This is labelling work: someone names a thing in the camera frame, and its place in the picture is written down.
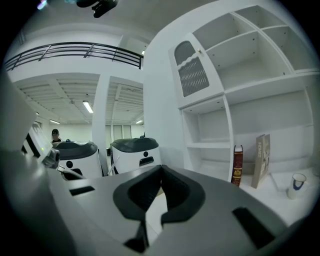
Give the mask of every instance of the ceiling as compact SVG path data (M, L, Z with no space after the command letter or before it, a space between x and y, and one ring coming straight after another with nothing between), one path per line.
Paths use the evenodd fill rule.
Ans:
M93 17L91 6L79 8L64 0L48 0L24 26L29 34L50 26L91 23L119 28L137 27L154 36L181 15L214 0L119 0L118 5L100 18Z
M62 124L90 124L93 114L87 111L83 101L89 101L93 109L99 76L84 77L48 77L37 82L20 82L15 86L41 118ZM135 124L143 119L143 107L142 88L110 83L106 124Z

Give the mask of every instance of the white column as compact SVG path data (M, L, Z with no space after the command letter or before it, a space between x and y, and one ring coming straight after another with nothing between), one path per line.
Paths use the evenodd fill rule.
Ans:
M129 41L129 36L127 35L122 35L121 38L120 38L120 42L118 44L118 47L120 48L126 48L127 47L127 44L128 44L128 41Z
M104 174L108 173L106 151L106 106L109 84L110 76L104 74L100 75L95 91L92 116L92 141L98 146L99 159Z
M111 124L111 143L114 142L114 125Z

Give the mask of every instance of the black opening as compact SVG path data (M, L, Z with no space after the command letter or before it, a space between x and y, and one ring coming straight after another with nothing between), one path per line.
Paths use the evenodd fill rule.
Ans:
M22 146L21 150L22 150L23 153L25 153L25 154L27 153L25 146Z
M154 161L155 161L154 158L152 156L149 156L149 157L140 159L139 166L145 166L153 163Z
M32 153L34 154L34 156L35 156L36 158L39 158L39 157L40 157L40 153L39 153L39 151L37 150L34 142L32 141L29 133L28 133L28 135L26 136L26 142L28 142L29 147L30 147L30 149L32 150Z
M149 246L146 223L142 221L135 238L128 240L125 245L138 253L143 253Z
M257 249L269 244L275 237L260 223L259 220L247 209L237 208L232 211Z
M69 169L71 169L71 168L74 166L74 164L73 164L71 161L67 161L65 165L66 165L66 167L68 167Z
M87 193L90 191L94 191L95 189L92 186L84 186L80 188L70 189L70 193L72 196L77 196L83 193Z
M71 169L71 170L74 171L74 172L76 172L77 174L82 175L81 170L78 169L78 168ZM68 181L81 180L79 177L74 176L74 175L71 174L71 173L64 173L63 175L64 175L64 177L65 177Z

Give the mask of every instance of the balcony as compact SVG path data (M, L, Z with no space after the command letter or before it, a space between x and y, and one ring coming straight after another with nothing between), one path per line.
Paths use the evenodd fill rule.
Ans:
M77 56L82 58L103 58L112 62L124 63L142 69L143 56L112 45L94 42L60 42L38 46L8 59L4 63L7 71L35 61L54 57Z

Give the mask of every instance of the cup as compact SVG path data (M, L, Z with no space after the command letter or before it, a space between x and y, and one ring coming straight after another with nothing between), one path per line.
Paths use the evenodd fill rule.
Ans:
M303 174L296 173L292 175L291 183L287 191L290 199L300 197L307 190L307 177Z

